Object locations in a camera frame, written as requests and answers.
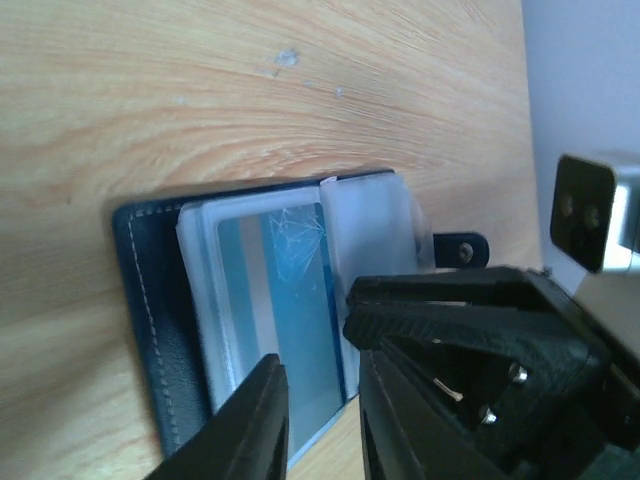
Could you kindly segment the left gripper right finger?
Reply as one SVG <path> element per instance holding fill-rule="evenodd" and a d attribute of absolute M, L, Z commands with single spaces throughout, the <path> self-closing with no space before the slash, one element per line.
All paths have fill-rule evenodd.
<path fill-rule="evenodd" d="M 454 433 L 380 351 L 361 353 L 359 403 L 367 479 L 505 477 Z"/>

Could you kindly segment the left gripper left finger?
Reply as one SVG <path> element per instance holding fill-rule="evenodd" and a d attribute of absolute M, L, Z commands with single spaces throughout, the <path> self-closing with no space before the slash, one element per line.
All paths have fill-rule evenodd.
<path fill-rule="evenodd" d="M 276 354 L 265 355 L 191 440 L 150 479 L 284 479 L 289 387 Z"/>

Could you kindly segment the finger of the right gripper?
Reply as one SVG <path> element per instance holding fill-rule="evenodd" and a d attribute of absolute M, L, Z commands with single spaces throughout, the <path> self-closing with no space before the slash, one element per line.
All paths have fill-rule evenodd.
<path fill-rule="evenodd" d="M 347 304 L 345 337 L 362 351 L 396 349 L 481 450 L 534 443 L 611 365 L 589 316 L 532 270 L 361 277 Z"/>

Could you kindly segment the blue card holder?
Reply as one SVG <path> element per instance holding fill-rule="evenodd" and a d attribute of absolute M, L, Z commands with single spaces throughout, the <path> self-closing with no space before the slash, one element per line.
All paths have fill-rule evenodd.
<path fill-rule="evenodd" d="M 487 239 L 476 232 L 437 234 L 425 224 L 404 179 L 392 170 L 287 180 L 128 203 L 112 230 L 131 323 L 155 412 L 163 461 L 221 409 L 257 363 L 243 369 L 217 234 L 220 222 L 311 203 L 322 207 L 342 359 L 343 406 L 357 395 L 359 360 L 344 337 L 346 298 L 361 276 L 439 268 L 484 268 Z"/>

